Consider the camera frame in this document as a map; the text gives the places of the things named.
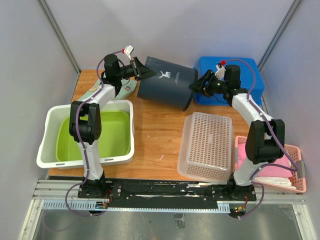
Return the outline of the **dark grey round bucket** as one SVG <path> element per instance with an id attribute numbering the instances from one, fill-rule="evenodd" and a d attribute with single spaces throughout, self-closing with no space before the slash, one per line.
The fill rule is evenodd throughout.
<path id="1" fill-rule="evenodd" d="M 140 81 L 137 97 L 187 110 L 195 92 L 189 86 L 198 79 L 198 70 L 151 56 L 145 66 L 156 75 Z"/>

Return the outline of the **large blue plastic tub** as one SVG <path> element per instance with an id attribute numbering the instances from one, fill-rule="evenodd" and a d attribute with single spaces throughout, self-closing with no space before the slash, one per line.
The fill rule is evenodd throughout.
<path id="1" fill-rule="evenodd" d="M 222 57 L 222 56 L 202 56 L 195 64 L 198 71 L 198 76 L 201 77 L 207 70 L 217 70 L 216 65 L 221 61 L 226 61 L 228 65 L 238 65 L 240 67 L 241 87 L 250 90 L 253 87 L 250 95 L 253 100 L 260 106 L 262 104 L 262 94 L 265 89 L 263 79 L 258 70 L 258 66 L 252 58 L 237 58 Z M 215 94 L 213 97 L 205 97 L 199 93 L 194 95 L 194 101 L 203 106 L 227 106 L 228 103 L 224 100 L 222 94 Z"/>

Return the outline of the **white perforated plastic basket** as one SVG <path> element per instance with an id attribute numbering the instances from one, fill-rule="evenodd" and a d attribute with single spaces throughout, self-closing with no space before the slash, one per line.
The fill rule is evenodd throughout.
<path id="1" fill-rule="evenodd" d="M 231 174 L 233 121 L 194 112 L 185 118 L 177 172 L 196 181 L 225 185 Z"/>

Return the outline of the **lime green plastic basin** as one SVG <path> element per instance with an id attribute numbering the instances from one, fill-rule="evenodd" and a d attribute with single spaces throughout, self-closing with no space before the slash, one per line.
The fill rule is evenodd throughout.
<path id="1" fill-rule="evenodd" d="M 124 111 L 102 111 L 102 132 L 98 139 L 100 158 L 119 157 L 131 150 L 130 116 Z M 56 159 L 59 162 L 82 160 L 81 150 L 69 133 L 70 118 L 61 124 L 56 141 Z"/>

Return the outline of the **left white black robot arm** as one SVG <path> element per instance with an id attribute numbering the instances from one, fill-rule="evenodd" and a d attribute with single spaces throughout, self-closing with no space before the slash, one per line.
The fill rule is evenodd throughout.
<path id="1" fill-rule="evenodd" d="M 100 80 L 97 90 L 83 101 L 73 101 L 70 105 L 69 134 L 80 148 L 84 166 L 84 179 L 78 184 L 79 198 L 102 198 L 108 191 L 98 148 L 102 133 L 101 108 L 120 93 L 123 79 L 139 81 L 157 74 L 137 57 L 128 65 L 120 66 L 116 53 L 106 55 L 99 63 L 104 65 L 104 72 L 97 75 Z"/>

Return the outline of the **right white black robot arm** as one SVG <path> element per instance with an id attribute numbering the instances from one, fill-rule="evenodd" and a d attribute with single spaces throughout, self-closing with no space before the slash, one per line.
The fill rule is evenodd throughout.
<path id="1" fill-rule="evenodd" d="M 249 90 L 241 87 L 241 69 L 235 64 L 216 65 L 216 71 L 207 70 L 189 88 L 207 98 L 222 94 L 223 99 L 238 113 L 249 126 L 245 142 L 246 158 L 242 165 L 230 175 L 225 186 L 212 194 L 238 200 L 247 196 L 253 199 L 254 179 L 268 164 L 283 157 L 285 123 L 267 115 L 253 100 Z"/>

